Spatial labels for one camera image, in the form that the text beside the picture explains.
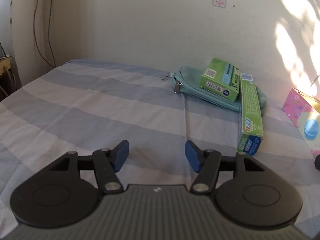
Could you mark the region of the small wall sticker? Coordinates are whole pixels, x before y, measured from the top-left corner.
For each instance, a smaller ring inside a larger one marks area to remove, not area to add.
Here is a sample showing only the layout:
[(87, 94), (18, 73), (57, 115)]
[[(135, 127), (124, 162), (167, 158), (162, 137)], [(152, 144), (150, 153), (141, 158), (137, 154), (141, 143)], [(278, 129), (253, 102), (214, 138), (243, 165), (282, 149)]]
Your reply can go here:
[(226, 0), (212, 0), (212, 5), (225, 9)]

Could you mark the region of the teal zipper pencil pouch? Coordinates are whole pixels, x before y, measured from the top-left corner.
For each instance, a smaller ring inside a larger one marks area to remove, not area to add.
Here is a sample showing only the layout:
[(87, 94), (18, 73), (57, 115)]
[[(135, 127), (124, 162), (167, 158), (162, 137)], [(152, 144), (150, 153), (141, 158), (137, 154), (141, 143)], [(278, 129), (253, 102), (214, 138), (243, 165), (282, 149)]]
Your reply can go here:
[(234, 112), (241, 112), (241, 98), (238, 94), (234, 102), (199, 86), (202, 72), (198, 69), (183, 66), (175, 73), (168, 73), (162, 80), (171, 78), (172, 88), (177, 94), (182, 93)]

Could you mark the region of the long green toothpaste box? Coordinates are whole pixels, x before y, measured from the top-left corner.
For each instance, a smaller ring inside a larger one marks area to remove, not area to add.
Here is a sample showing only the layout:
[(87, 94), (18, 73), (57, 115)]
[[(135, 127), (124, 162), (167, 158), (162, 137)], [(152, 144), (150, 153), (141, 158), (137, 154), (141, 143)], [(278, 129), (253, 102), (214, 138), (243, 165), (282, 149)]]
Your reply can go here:
[(240, 73), (241, 119), (238, 152), (254, 156), (263, 140), (263, 121), (257, 88), (251, 74)]

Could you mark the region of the pink macaron tin box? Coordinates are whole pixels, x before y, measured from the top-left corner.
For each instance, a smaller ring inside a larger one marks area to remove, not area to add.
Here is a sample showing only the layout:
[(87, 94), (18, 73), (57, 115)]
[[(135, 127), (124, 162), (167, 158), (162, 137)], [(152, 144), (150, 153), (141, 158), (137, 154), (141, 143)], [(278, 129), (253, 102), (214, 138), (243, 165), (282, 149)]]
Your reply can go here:
[(314, 157), (319, 155), (319, 100), (292, 88), (282, 110), (306, 141)]

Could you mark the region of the small green medicine box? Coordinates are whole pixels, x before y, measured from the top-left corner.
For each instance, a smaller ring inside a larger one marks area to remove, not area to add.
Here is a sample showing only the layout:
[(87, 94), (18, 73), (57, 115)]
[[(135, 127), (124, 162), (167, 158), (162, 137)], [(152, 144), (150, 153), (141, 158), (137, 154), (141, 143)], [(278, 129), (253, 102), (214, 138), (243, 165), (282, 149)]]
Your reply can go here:
[(240, 69), (226, 61), (212, 59), (200, 77), (199, 86), (234, 102), (240, 90)]

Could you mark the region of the striped blue bed sheet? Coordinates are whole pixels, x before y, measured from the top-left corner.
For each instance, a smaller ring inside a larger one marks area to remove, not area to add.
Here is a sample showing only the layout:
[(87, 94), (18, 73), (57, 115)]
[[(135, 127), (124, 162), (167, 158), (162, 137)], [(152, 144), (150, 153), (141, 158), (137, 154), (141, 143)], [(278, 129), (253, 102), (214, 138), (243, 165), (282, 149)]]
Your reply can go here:
[(239, 122), (236, 112), (174, 93), (163, 71), (69, 61), (1, 102), (1, 236), (17, 226), (13, 190), (68, 151), (90, 155), (127, 140), (123, 185), (189, 186), (185, 142), (235, 155)]

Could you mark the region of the cluttered side table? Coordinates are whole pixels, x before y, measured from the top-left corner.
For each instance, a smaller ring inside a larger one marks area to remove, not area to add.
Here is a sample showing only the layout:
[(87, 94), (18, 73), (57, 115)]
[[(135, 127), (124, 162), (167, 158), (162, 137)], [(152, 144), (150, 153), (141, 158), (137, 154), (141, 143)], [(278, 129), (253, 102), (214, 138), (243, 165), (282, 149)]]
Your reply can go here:
[(1, 60), (0, 60), (0, 78), (1, 78), (1, 101), (17, 90), (17, 81), (12, 71), (11, 56), (7, 55), (1, 45)]

